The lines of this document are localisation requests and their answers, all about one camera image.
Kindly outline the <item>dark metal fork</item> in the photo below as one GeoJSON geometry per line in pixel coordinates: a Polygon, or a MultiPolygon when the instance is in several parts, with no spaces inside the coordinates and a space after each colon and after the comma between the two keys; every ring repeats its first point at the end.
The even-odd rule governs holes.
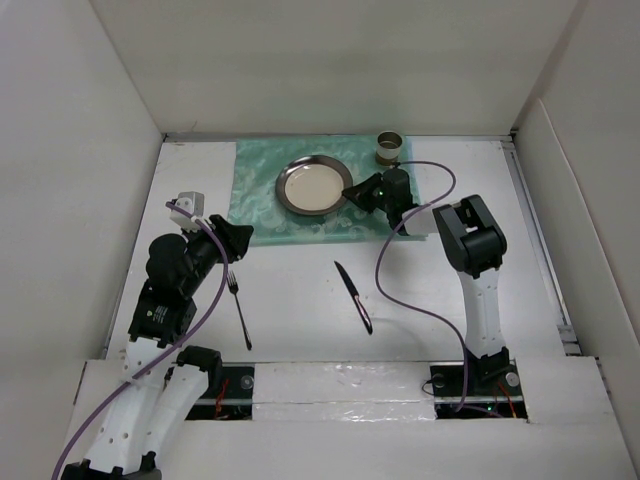
{"type": "Polygon", "coordinates": [[[244,315],[242,312],[242,308],[239,302],[239,298],[238,298],[238,293],[239,293],[239,285],[236,279],[236,276],[234,274],[233,271],[229,271],[228,275],[227,275],[227,286],[229,289],[229,292],[231,293],[231,295],[234,298],[235,304],[236,304],[236,308],[238,311],[238,315],[239,315],[239,319],[240,319],[240,323],[241,323],[241,328],[242,328],[242,333],[244,336],[244,341],[245,341],[245,346],[247,348],[248,351],[251,351],[253,349],[253,343],[244,319],[244,315]]]}

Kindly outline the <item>metal cup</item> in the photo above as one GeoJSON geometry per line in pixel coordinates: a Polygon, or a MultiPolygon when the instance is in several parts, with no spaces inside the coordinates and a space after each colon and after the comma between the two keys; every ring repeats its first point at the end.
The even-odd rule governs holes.
{"type": "Polygon", "coordinates": [[[375,160],[381,166],[390,166],[398,160],[403,148],[403,137],[395,131],[383,131],[376,139],[375,160]]]}

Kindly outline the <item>round metal plate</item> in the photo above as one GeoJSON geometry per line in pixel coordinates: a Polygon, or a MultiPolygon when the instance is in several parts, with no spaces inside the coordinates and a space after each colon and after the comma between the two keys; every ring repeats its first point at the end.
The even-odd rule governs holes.
{"type": "Polygon", "coordinates": [[[349,169],[327,155],[309,155],[287,164],[278,174],[275,195],[288,211],[302,216],[321,216],[340,209],[343,191],[353,186],[349,169]]]}

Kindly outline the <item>black table knife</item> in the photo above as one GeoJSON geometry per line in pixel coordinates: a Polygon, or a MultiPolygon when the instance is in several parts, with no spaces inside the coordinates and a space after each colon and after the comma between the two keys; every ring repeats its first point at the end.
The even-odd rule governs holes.
{"type": "Polygon", "coordinates": [[[347,271],[345,270],[345,268],[338,262],[335,261],[334,265],[336,266],[336,269],[342,279],[342,281],[345,284],[345,287],[356,307],[356,310],[358,311],[358,314],[364,324],[364,327],[367,331],[367,333],[369,335],[373,334],[373,324],[372,321],[369,317],[369,314],[367,313],[364,305],[362,304],[361,300],[360,300],[360,295],[359,292],[355,286],[355,284],[353,283],[353,280],[351,279],[351,277],[349,276],[349,274],[347,273],[347,271]]]}

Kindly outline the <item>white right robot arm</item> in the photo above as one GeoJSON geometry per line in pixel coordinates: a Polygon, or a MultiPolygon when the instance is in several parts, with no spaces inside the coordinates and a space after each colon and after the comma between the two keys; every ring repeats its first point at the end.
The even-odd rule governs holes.
{"type": "Polygon", "coordinates": [[[455,173],[437,162],[425,164],[444,170],[451,178],[447,190],[427,203],[419,205],[414,201],[403,162],[344,189],[342,196],[366,213],[382,211],[390,225],[391,233],[380,250],[374,271],[379,291],[383,290],[380,268],[391,241],[396,235],[425,235],[427,230],[418,230],[416,222],[423,217],[432,219],[445,257],[457,273],[463,291],[466,331],[452,328],[463,353],[460,396],[466,397],[472,392],[483,394],[494,387],[499,375],[510,367],[498,301],[499,270],[507,252],[506,236],[479,195],[447,203],[445,199],[457,184],[455,173]]]}

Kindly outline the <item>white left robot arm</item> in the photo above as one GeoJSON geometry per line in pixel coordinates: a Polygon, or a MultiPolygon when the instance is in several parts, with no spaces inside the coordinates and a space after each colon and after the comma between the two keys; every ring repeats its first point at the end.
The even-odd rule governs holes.
{"type": "Polygon", "coordinates": [[[149,246],[119,384],[72,435],[55,479],[161,478],[160,457],[195,402],[223,388],[220,352],[188,342],[205,323],[194,295],[215,265],[245,256],[254,229],[172,213],[181,231],[149,246]]]}

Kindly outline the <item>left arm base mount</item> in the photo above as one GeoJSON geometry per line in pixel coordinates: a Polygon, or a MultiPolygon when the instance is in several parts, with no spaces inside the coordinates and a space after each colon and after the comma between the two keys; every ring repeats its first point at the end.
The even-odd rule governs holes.
{"type": "Polygon", "coordinates": [[[186,420],[251,420],[254,386],[254,364],[225,363],[220,379],[195,402],[186,420]]]}

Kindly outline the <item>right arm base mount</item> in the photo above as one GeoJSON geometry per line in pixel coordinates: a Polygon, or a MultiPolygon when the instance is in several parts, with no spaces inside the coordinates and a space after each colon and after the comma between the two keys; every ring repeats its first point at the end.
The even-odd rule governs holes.
{"type": "Polygon", "coordinates": [[[483,382],[470,374],[461,408],[463,364],[431,364],[429,373],[430,378],[423,382],[422,391],[433,399],[437,420],[528,418],[520,376],[514,363],[483,382]]]}

